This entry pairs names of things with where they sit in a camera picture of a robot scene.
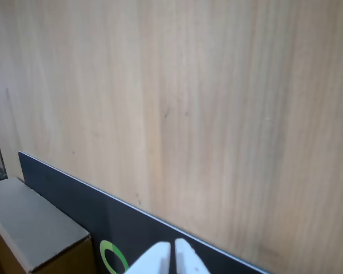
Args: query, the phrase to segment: green circular logo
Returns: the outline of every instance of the green circular logo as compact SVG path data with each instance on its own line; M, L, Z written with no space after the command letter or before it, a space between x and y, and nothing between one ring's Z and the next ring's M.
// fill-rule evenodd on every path
M119 249L112 243L108 242L108 241L101 241L101 245L100 245L100 249L101 249L101 255L102 255L102 259L103 262L105 264L105 266L107 267L108 271L111 274L118 274L107 262L107 259L105 257L105 251L111 250L114 254L116 254L118 256L118 258L121 259L123 266L125 267L125 271L127 271L127 269L129 269L128 263L126 261L126 258L124 257L124 255L122 254L121 251L119 251Z

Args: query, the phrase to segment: wall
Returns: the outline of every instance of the wall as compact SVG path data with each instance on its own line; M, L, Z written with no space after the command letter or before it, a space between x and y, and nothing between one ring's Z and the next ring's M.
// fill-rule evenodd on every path
M277 273L343 273L343 1L0 0L0 146Z

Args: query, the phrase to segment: cardboard box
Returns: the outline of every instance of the cardboard box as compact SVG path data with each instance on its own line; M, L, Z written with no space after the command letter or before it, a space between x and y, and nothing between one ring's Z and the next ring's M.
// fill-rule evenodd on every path
M0 274L13 273L96 270L88 231L18 179L6 179L0 181Z

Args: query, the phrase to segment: wooden panel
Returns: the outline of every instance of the wooden panel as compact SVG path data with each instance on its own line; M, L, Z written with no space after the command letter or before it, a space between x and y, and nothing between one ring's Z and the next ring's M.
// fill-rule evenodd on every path
M254 264L343 273L343 1L0 0L0 147Z

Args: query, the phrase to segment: box lid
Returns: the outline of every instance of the box lid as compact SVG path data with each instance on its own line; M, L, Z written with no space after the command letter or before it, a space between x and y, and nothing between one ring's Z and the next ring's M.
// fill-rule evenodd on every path
M0 234L27 273L89 235L16 178L0 181Z

